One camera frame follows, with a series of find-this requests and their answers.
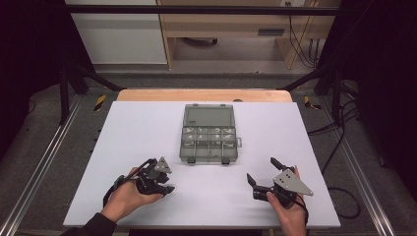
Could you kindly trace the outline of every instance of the wire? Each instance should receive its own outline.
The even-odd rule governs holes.
[[[36,102],[34,100],[29,100],[29,102],[33,103],[33,107],[31,108],[31,110],[28,112],[27,115],[31,114],[34,111],[34,109],[36,108]]]
[[[314,55],[312,55],[313,54],[313,42],[314,42],[314,40],[311,38],[310,43],[309,43],[309,60],[313,64],[313,67],[316,69],[317,65],[319,63],[318,55],[319,55],[320,40],[316,39],[316,49],[315,49]]]
[[[300,60],[303,63],[303,65],[306,66],[306,67],[308,67],[308,68],[314,68],[313,67],[313,64],[307,59],[306,55],[304,54],[303,48],[301,47],[301,43],[298,41],[297,35],[295,35],[295,32],[292,29],[291,15],[288,15],[288,19],[289,19],[289,42],[291,43],[292,47],[294,48],[295,52],[297,53],[297,55],[300,58]],[[294,43],[292,43],[291,34],[294,34],[295,40],[297,41],[298,47],[300,48],[300,51],[301,51],[301,54],[304,57],[304,60],[306,60],[307,62],[309,62],[310,65],[306,65],[306,63],[304,62],[303,58],[300,56],[300,53],[298,52],[297,48],[294,46]]]
[[[336,146],[334,147],[334,149],[332,150],[332,152],[331,152],[331,154],[330,154],[330,156],[328,157],[328,160],[326,161],[326,164],[325,164],[325,166],[323,167],[323,169],[322,169],[322,175],[325,175],[325,172],[326,172],[326,170],[327,170],[327,168],[328,168],[328,164],[331,162],[331,160],[334,158],[334,154],[335,154],[335,152],[337,151],[337,148],[340,146],[340,144],[341,144],[341,142],[343,141],[343,137],[344,137],[344,133],[345,133],[345,123],[347,122],[347,121],[349,121],[350,119],[352,119],[352,118],[354,118],[354,117],[356,117],[357,116],[357,114],[354,114],[353,116],[350,116],[350,117],[348,117],[348,118],[345,118],[345,117],[347,117],[350,113],[352,113],[353,111],[356,111],[357,110],[357,108],[355,107],[355,108],[352,108],[352,109],[350,109],[348,112],[346,112],[346,113],[344,113],[344,109],[346,108],[346,106],[348,105],[348,104],[350,104],[350,103],[355,103],[356,102],[356,100],[355,99],[351,99],[351,100],[349,100],[349,101],[347,101],[346,103],[344,103],[341,107],[340,107],[340,117],[341,117],[341,123],[340,123],[340,127],[341,127],[341,129],[342,129],[342,131],[341,131],[341,135],[340,135],[340,138],[339,138],[339,140],[338,140],[338,142],[337,142],[337,144],[336,144]],[[324,126],[324,127],[322,127],[322,128],[320,128],[320,129],[318,129],[318,130],[316,130],[316,131],[312,131],[312,132],[309,132],[309,135],[314,135],[315,133],[318,133],[318,132],[321,132],[321,134],[323,133],[323,132],[327,132],[328,131],[328,128],[331,128],[331,127],[333,127],[335,125],[335,122],[332,122],[331,124],[329,124],[329,125],[326,125],[326,126]],[[329,191],[340,191],[340,192],[343,192],[343,193],[345,193],[345,194],[347,194],[348,196],[350,196],[352,199],[353,199],[353,201],[355,202],[355,205],[356,205],[356,212],[354,213],[354,214],[351,214],[351,215],[347,215],[347,214],[342,214],[342,213],[340,213],[339,211],[337,211],[337,209],[336,209],[336,214],[339,216],[339,217],[341,217],[341,218],[345,218],[345,219],[355,219],[355,218],[357,218],[360,214],[361,214],[361,205],[359,204],[359,201],[355,198],[355,196],[352,194],[352,193],[350,193],[349,191],[347,191],[347,190],[345,190],[345,189],[342,189],[342,188],[338,188],[338,187],[328,187],[328,190]]]
[[[340,192],[343,192],[343,193],[349,195],[353,199],[353,201],[355,202],[356,212],[354,214],[352,214],[352,215],[346,215],[346,214],[342,214],[342,213],[336,211],[336,214],[338,216],[340,216],[342,218],[345,218],[345,219],[355,219],[355,218],[357,218],[361,214],[361,211],[362,211],[361,205],[359,204],[359,201],[355,198],[355,196],[352,193],[350,193],[349,191],[347,191],[345,189],[337,188],[337,187],[328,187],[328,190],[330,190],[330,191],[340,191]]]
[[[307,225],[307,222],[309,221],[310,214],[309,214],[309,211],[307,210],[306,202],[304,202],[303,198],[301,198],[300,195],[297,194],[297,197],[301,200],[301,202],[303,204],[298,203],[297,199],[293,200],[292,202],[294,204],[298,205],[299,207],[301,207],[304,210],[304,223],[305,223],[305,225]]]
[[[350,88],[349,86],[347,86],[344,82],[341,83],[342,87],[341,90],[345,93],[348,93],[349,95],[351,95],[352,97],[357,98],[359,96],[359,92],[356,90],[353,90],[352,88]]]
[[[150,164],[150,159],[148,159],[147,161],[145,161],[141,166],[139,166],[138,168],[136,168],[135,171],[133,171],[132,173],[130,173],[128,176],[124,177],[123,175],[121,175],[119,178],[121,178],[119,180],[119,178],[116,180],[116,183],[111,186],[107,193],[104,195],[103,198],[103,207],[107,204],[108,199],[110,198],[110,196],[113,194],[114,191],[116,191],[117,188],[119,188],[121,185],[125,184],[126,182],[128,182],[128,180],[130,180],[134,175],[138,174],[138,172],[144,168],[145,165]]]
[[[343,117],[342,117],[343,118],[342,122],[347,123],[352,118],[355,118],[357,116],[357,114],[354,114],[354,115],[352,115],[348,118],[345,118],[345,117],[347,117],[347,115],[349,115],[351,112],[356,111],[356,110],[357,110],[357,108],[352,108],[351,110],[346,112],[346,114],[344,114]],[[307,132],[307,134],[309,136],[315,136],[315,135],[320,135],[320,134],[323,134],[323,133],[327,133],[329,131],[337,130],[339,127],[336,127],[335,129],[329,130],[329,128],[334,127],[335,124],[336,124],[335,122],[332,122],[332,123],[330,123],[330,124],[328,124],[328,125],[326,125],[322,128],[317,129],[317,130],[309,131],[309,132]]]

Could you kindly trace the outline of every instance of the hand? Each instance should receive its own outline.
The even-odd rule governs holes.
[[[101,211],[101,214],[112,220],[113,222],[119,221],[119,219],[129,215],[138,207],[148,205],[162,199],[162,194],[143,195],[139,193],[136,188],[136,183],[130,180],[121,185],[111,195],[108,203]]]
[[[297,167],[295,167],[295,175],[300,177]],[[270,205],[275,210],[276,215],[281,223],[281,229],[286,236],[304,236],[306,235],[306,225],[304,210],[298,205],[291,205],[288,208],[282,206],[279,199],[271,192],[267,192],[267,197]],[[303,204],[300,198],[297,196],[296,201]]]

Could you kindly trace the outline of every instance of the table surface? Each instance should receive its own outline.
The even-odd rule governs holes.
[[[182,119],[189,103],[196,102],[113,102],[64,225],[84,225],[101,210],[104,194],[120,174],[148,158],[164,156],[173,172],[167,184],[175,187],[174,192],[134,211],[119,226],[278,227],[269,203],[253,199],[246,179],[250,173],[259,185],[272,186],[272,178],[280,173],[269,162],[273,156],[285,165],[296,164],[302,180],[315,193],[305,197],[308,227],[340,226],[296,103],[199,101],[233,105],[243,146],[238,148],[237,161],[229,165],[181,162]]]
[[[266,89],[125,89],[119,101],[261,101],[292,102],[286,90]]]

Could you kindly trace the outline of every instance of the floor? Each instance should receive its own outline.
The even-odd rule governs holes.
[[[276,89],[312,70],[302,63],[297,63],[294,70],[286,70],[282,57],[272,53],[276,51],[273,39],[220,38],[216,45],[181,39],[171,71],[166,68],[142,72],[104,70],[100,74],[128,88]],[[117,92],[87,80],[89,94],[74,95],[70,92],[71,101],[78,108],[70,119],[68,131],[63,133],[58,126],[58,87],[35,94],[21,132],[2,159],[0,222],[4,225],[12,216],[16,227],[8,230],[17,235],[57,235],[65,230],[63,219],[89,162],[111,101],[117,97]],[[329,96],[315,96],[312,91],[314,84],[315,81],[306,83],[291,92],[307,131],[331,123]],[[103,94],[106,98],[101,109],[94,111],[97,99]],[[306,96],[312,105],[305,104]],[[342,96],[342,103],[349,100],[348,95]],[[349,114],[353,118],[346,121],[343,141],[328,165],[325,180],[329,187],[334,187],[330,194],[337,212],[352,216],[356,214],[357,206],[361,212],[353,219],[341,217],[340,228],[312,229],[310,234],[417,235],[415,201],[396,171],[380,166],[378,153],[366,127],[356,116],[354,105],[346,105],[345,110],[346,113],[352,110]],[[341,134],[341,129],[337,129],[310,136],[321,167],[325,166]],[[57,136],[61,139],[58,137],[58,141],[51,142]],[[49,146],[55,146],[56,150],[48,152]],[[43,171],[36,168],[39,163],[45,165]],[[33,173],[42,174],[34,179],[31,178]],[[347,190],[358,203],[339,188]],[[275,230],[275,235],[281,235],[281,232]]]

